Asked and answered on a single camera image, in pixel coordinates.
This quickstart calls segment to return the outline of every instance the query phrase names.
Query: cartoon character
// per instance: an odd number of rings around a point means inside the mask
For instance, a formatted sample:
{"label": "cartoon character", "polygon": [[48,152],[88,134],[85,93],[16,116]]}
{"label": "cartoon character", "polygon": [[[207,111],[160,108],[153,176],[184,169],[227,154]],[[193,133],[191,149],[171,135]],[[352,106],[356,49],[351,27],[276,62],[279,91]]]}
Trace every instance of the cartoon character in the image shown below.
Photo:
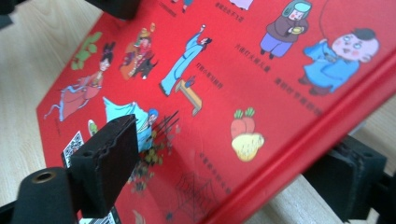
{"label": "cartoon character", "polygon": [[261,54],[270,52],[270,59],[274,56],[282,57],[297,41],[298,36],[308,30],[306,17],[312,5],[305,0],[294,0],[283,9],[282,15],[267,26],[267,34],[262,39]]}
{"label": "cartoon character", "polygon": [[248,10],[253,0],[230,0],[231,4],[241,8],[241,10]]}
{"label": "cartoon character", "polygon": [[146,112],[141,109],[136,102],[127,105],[116,105],[106,97],[103,97],[103,100],[106,107],[106,122],[125,115],[134,114],[137,119],[136,131],[138,151],[141,152],[150,149],[152,145],[151,126],[158,118],[158,111],[151,108]]}
{"label": "cartoon character", "polygon": [[[176,3],[177,1],[178,0],[171,0],[171,3]],[[192,4],[192,1],[193,0],[183,0],[183,8],[181,9],[183,13],[186,13],[186,9]]]}
{"label": "cartoon character", "polygon": [[149,72],[157,65],[158,62],[152,63],[154,54],[151,50],[151,34],[155,31],[155,24],[152,23],[150,31],[143,28],[139,33],[135,43],[131,43],[126,49],[126,55],[120,71],[122,76],[128,80],[136,74],[141,73],[143,79],[146,79]]}
{"label": "cartoon character", "polygon": [[64,121],[68,116],[84,107],[99,90],[102,89],[104,72],[110,66],[113,60],[113,49],[116,43],[105,44],[103,49],[103,56],[99,63],[99,71],[87,77],[82,77],[75,85],[68,86],[61,90],[61,101],[58,105],[53,105],[49,113],[44,116],[44,119],[52,112],[54,108],[59,109],[59,120]]}
{"label": "cartoon character", "polygon": [[191,61],[212,42],[212,39],[207,37],[198,42],[198,38],[204,29],[205,25],[202,25],[200,32],[189,40],[184,54],[178,59],[168,75],[161,81],[160,87],[166,96],[171,94],[171,90],[175,86],[175,83],[181,78],[181,75],[183,75],[184,70],[186,70]]}
{"label": "cartoon character", "polygon": [[312,85],[312,95],[334,92],[355,74],[360,63],[368,63],[378,52],[379,42],[371,29],[355,29],[341,35],[329,47],[327,39],[304,50],[314,62],[304,66],[305,75],[299,82]]}

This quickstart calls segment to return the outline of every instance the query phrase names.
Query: child cartoon face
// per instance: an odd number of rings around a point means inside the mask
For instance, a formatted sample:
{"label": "child cartoon face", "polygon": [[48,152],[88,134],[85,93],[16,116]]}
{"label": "child cartoon face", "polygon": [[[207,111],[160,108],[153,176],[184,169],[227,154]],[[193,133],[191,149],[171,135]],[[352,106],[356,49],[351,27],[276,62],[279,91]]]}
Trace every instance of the child cartoon face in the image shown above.
{"label": "child cartoon face", "polygon": [[99,63],[99,69],[102,72],[105,72],[107,68],[110,66],[110,63],[108,62],[108,59],[104,59]]}
{"label": "child cartoon face", "polygon": [[342,35],[332,43],[332,50],[338,56],[362,63],[368,63],[376,54],[378,48],[379,43],[375,38],[361,40],[353,34]]}
{"label": "child cartoon face", "polygon": [[303,17],[304,13],[301,11],[298,11],[296,9],[294,9],[290,15],[289,15],[289,19],[292,21],[299,21],[302,17]]}

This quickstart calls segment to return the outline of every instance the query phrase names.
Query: black holder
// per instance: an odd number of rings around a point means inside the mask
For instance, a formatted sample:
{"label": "black holder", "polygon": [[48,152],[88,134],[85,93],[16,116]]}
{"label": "black holder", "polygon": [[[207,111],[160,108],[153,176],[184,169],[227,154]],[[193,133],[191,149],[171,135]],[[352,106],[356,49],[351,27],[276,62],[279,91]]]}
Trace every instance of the black holder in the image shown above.
{"label": "black holder", "polygon": [[21,182],[18,199],[0,208],[0,223],[77,223],[105,217],[140,160],[134,115],[111,120],[84,144],[71,166],[47,168]]}
{"label": "black holder", "polygon": [[396,223],[396,178],[384,174],[387,158],[351,136],[314,163],[304,177],[342,221],[367,219]]}

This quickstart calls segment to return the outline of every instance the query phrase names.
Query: table surface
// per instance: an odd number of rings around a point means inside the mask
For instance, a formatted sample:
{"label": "table surface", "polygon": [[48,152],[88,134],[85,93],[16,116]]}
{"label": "table surface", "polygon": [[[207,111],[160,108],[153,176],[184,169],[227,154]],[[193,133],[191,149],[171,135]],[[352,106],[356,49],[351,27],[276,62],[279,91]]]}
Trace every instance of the table surface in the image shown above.
{"label": "table surface", "polygon": [[[0,30],[0,206],[14,201],[21,181],[45,168],[35,108],[80,41],[101,15],[82,0],[28,1]],[[389,158],[396,170],[396,96],[378,108],[354,136]],[[375,213],[368,220],[375,223]],[[341,223],[299,176],[251,219],[255,223]]]}

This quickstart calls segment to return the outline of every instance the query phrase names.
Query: book cover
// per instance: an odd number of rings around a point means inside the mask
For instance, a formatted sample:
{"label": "book cover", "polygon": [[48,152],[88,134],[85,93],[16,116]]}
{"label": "book cover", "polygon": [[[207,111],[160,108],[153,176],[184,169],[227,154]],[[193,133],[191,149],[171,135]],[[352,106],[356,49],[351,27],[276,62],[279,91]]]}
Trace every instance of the book cover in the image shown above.
{"label": "book cover", "polygon": [[240,223],[394,94],[395,9],[145,0],[131,21],[104,14],[37,108],[46,164],[135,114],[121,222]]}

